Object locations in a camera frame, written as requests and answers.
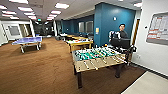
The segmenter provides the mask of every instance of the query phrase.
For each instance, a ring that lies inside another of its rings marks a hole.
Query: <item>foosball table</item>
[[[72,52],[72,56],[74,74],[78,78],[78,88],[82,88],[81,72],[117,65],[115,77],[119,78],[121,67],[127,63],[125,54],[108,47],[76,50]]]

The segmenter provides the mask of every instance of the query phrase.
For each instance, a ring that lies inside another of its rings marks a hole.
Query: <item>fluorescent light panel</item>
[[[50,14],[49,17],[57,17],[57,15]]]
[[[33,11],[31,8],[18,7],[21,11]]]
[[[61,14],[61,11],[51,11],[52,14]]]
[[[47,19],[47,20],[52,20],[52,19]]]
[[[2,11],[2,13],[5,13],[5,14],[16,14],[16,12],[13,12],[13,11]]]
[[[19,19],[18,17],[10,17],[11,19]]]
[[[33,16],[35,15],[34,12],[32,12],[32,13],[24,13],[24,14],[25,15],[33,15]]]
[[[13,17],[13,15],[7,15],[7,14],[2,14],[2,16],[5,16],[5,17]]]
[[[11,2],[17,2],[17,3],[25,3],[25,4],[28,4],[28,1],[27,0],[9,0]]]
[[[142,6],[142,2],[141,3],[136,3],[136,4],[134,4],[134,6],[141,7]]]
[[[56,7],[56,8],[63,8],[63,9],[66,9],[66,8],[69,7],[69,5],[67,5],[67,4],[61,4],[61,3],[57,3],[55,7]]]
[[[47,17],[47,19],[54,19],[54,17]]]
[[[7,9],[7,7],[0,5],[0,9]]]
[[[36,16],[28,16],[30,19],[37,19]]]

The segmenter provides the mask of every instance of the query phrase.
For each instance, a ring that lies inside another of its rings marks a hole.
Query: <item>window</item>
[[[79,22],[79,32],[84,32],[84,22]]]
[[[86,22],[86,33],[93,33],[93,21]]]

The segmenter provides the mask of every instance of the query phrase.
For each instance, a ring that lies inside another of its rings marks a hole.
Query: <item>floor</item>
[[[82,72],[78,89],[69,46],[54,37],[43,38],[38,51],[20,45],[0,47],[0,94],[120,94],[145,71],[126,66],[115,78],[115,66]]]
[[[168,80],[145,72],[122,94],[168,94]]]

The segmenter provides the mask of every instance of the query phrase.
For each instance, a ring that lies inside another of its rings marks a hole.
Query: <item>person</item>
[[[120,31],[115,32],[115,38],[128,38],[127,33],[124,31],[125,24],[120,24],[119,26]]]

